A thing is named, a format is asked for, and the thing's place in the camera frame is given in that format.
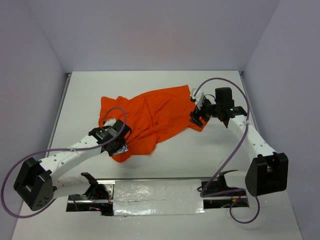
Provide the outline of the orange t-shirt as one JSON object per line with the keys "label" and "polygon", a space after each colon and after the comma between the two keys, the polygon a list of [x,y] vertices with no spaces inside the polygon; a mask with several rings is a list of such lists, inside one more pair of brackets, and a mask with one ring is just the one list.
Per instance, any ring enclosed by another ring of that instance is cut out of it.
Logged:
{"label": "orange t-shirt", "polygon": [[187,85],[152,90],[132,99],[103,96],[100,105],[100,127],[115,118],[126,120],[132,130],[126,141],[128,151],[113,156],[118,163],[125,162],[131,156],[150,155],[158,143],[187,128],[202,131],[201,127],[190,122],[190,113],[195,105],[190,101]]}

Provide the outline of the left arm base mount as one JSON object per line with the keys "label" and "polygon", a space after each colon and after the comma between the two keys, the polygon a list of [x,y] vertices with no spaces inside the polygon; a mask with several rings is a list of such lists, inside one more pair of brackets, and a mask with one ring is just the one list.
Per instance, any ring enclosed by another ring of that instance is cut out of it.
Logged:
{"label": "left arm base mount", "polygon": [[100,212],[102,216],[113,216],[115,181],[99,180],[88,172],[81,173],[81,176],[89,186],[82,194],[68,196],[66,212]]}

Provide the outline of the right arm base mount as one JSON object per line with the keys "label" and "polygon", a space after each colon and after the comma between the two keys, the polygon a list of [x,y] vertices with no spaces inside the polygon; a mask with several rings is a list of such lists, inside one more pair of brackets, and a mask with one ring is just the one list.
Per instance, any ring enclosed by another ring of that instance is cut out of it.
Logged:
{"label": "right arm base mount", "polygon": [[234,208],[248,208],[246,191],[238,190],[239,187],[234,186],[243,174],[243,171],[235,169],[220,172],[204,191],[204,195],[214,195],[203,198],[203,208],[205,210],[223,209],[229,208],[232,204]]}

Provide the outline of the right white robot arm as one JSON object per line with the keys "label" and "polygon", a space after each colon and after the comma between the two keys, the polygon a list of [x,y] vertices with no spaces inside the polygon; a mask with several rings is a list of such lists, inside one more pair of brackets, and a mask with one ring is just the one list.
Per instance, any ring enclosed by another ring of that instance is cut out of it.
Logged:
{"label": "right white robot arm", "polygon": [[248,155],[250,166],[245,176],[245,188],[253,197],[282,192],[287,188],[289,159],[285,153],[269,146],[256,128],[250,124],[249,111],[235,106],[232,90],[220,87],[215,90],[215,102],[196,88],[190,92],[195,104],[190,121],[202,127],[210,118],[217,118],[239,140]]}

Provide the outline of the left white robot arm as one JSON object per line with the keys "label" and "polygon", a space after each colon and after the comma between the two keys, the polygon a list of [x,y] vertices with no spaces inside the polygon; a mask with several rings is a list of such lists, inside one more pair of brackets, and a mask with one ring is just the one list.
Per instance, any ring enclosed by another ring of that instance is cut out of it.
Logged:
{"label": "left white robot arm", "polygon": [[52,156],[23,161],[13,188],[30,210],[42,210],[52,200],[69,195],[93,199],[99,190],[105,190],[88,172],[73,177],[64,177],[64,174],[103,152],[112,157],[128,151],[126,138],[132,129],[120,119],[112,123],[93,128],[83,139]]}

